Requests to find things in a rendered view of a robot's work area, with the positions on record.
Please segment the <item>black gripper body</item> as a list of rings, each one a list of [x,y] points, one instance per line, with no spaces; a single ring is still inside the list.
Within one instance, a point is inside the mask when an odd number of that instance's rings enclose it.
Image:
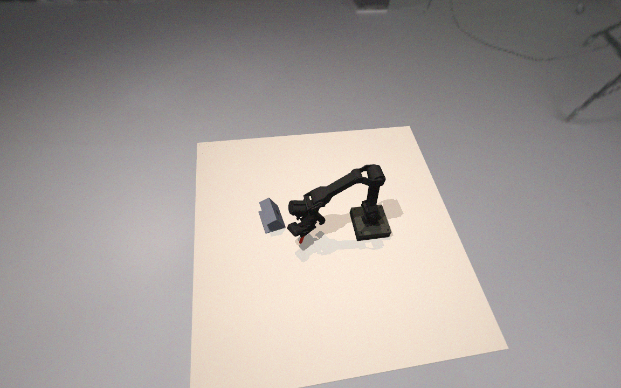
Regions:
[[[306,231],[308,227],[314,226],[317,221],[321,225],[324,224],[326,220],[320,213],[318,213],[315,217],[311,217],[308,214],[304,213],[303,217],[300,218],[300,221],[301,223],[290,223],[287,226],[287,230],[289,230],[291,234],[295,237],[301,235],[302,232]]]

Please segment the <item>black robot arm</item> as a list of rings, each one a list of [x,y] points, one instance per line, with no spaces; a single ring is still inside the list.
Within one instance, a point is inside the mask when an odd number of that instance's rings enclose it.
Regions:
[[[362,172],[367,171],[369,178],[363,177]],[[331,201],[331,198],[336,196],[339,192],[345,191],[345,189],[354,186],[355,184],[364,184],[369,186],[367,194],[367,200],[362,201],[362,209],[364,215],[361,216],[362,221],[366,227],[378,224],[377,221],[381,219],[381,214],[377,208],[377,199],[380,186],[384,185],[386,177],[383,174],[380,165],[368,164],[364,165],[360,169],[353,169],[349,174],[329,184],[328,186],[320,186],[312,191],[309,191],[303,197],[303,200],[291,200],[288,204],[288,211],[292,216],[296,216],[296,220],[303,217],[306,213],[311,217],[315,217],[321,207]],[[311,196],[312,200],[309,199]]]

